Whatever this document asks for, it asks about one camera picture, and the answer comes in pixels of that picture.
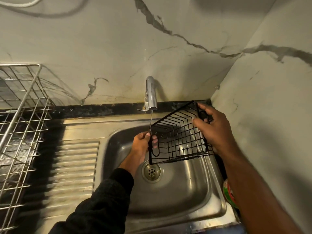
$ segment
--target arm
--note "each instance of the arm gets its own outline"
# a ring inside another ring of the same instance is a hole
[[[135,136],[131,151],[119,168],[101,182],[89,199],[81,202],[66,221],[57,222],[49,234],[100,234],[125,231],[133,177],[144,161],[150,133]]]
[[[244,157],[225,114],[204,104],[198,103],[198,106],[212,115],[214,120],[208,124],[196,118],[193,124],[201,130],[222,158],[248,233],[302,233],[282,209],[262,177]]]

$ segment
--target person's left arm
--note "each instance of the person's left arm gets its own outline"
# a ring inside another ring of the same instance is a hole
[[[131,151],[119,168],[101,182],[89,199],[81,202],[66,221],[57,222],[49,234],[97,234],[125,231],[133,177],[144,161],[150,133],[135,136]]]

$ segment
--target sleeve cuff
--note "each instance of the sleeve cuff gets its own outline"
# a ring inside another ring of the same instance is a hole
[[[123,168],[117,168],[112,172],[109,178],[117,181],[125,189],[128,195],[131,194],[135,181],[127,170]]]

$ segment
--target wall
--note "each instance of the wall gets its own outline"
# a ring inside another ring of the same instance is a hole
[[[205,99],[274,1],[43,0],[26,9],[0,7],[0,61],[44,64],[41,78],[58,105],[142,102],[148,75],[159,82],[159,101]]]
[[[311,6],[312,0],[277,0],[212,97],[305,233],[312,233]]]

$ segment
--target dish rack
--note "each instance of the dish rack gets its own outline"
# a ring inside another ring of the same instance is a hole
[[[150,164],[184,161],[210,156],[213,149],[200,130],[193,126],[194,118],[212,121],[195,101],[191,101],[151,125],[151,136],[158,139],[157,148],[149,141]]]
[[[53,102],[41,85],[40,64],[0,64],[0,233],[15,228],[27,177]]]

